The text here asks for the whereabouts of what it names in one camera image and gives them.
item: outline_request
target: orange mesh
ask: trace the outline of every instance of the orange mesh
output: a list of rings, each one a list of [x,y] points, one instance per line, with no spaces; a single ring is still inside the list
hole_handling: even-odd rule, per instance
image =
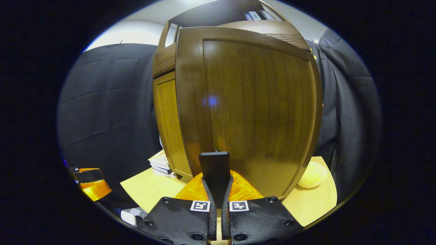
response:
[[[230,170],[233,176],[232,188],[230,189],[229,201],[244,201],[262,198],[263,196],[237,172]],[[175,198],[190,201],[208,201],[208,195],[204,189],[201,178],[203,173],[198,174],[177,194]]]

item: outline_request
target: wooden cabinet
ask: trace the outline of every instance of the wooden cabinet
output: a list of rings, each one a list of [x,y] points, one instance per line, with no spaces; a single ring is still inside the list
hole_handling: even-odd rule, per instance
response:
[[[184,21],[192,24],[194,17]],[[322,93],[315,61],[306,44],[292,44],[301,39],[288,22],[214,21],[220,26],[180,27],[166,48],[169,23],[162,32],[153,95],[168,160],[175,173],[192,178],[201,172],[201,152],[228,151],[232,170],[262,195],[283,199],[318,138]]]

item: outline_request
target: ceiling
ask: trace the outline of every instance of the ceiling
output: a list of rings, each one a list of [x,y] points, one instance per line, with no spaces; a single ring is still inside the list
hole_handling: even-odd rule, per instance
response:
[[[164,25],[167,20],[174,16],[210,1],[211,0],[161,0],[131,14],[121,21],[140,20]],[[307,40],[318,40],[327,29],[327,27],[319,21],[286,3],[277,0],[263,1],[288,19]]]

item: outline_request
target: table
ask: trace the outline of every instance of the table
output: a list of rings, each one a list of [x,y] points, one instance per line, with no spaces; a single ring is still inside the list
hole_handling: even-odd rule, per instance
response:
[[[319,186],[304,189],[296,186],[283,201],[283,205],[302,225],[307,226],[336,206],[337,193],[333,177],[322,157],[312,157],[311,161],[320,163],[327,171],[327,179]],[[121,186],[129,196],[146,212],[162,197],[175,197],[186,185],[184,178],[155,175],[147,169],[123,182]],[[217,238],[221,237],[221,218],[217,219]],[[212,245],[227,245],[227,240],[212,241]]]

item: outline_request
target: yellow plush toy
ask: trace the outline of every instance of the yellow plush toy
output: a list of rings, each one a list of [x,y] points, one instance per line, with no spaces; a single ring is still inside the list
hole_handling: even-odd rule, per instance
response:
[[[327,178],[327,170],[317,162],[309,162],[298,185],[303,188],[314,188]]]

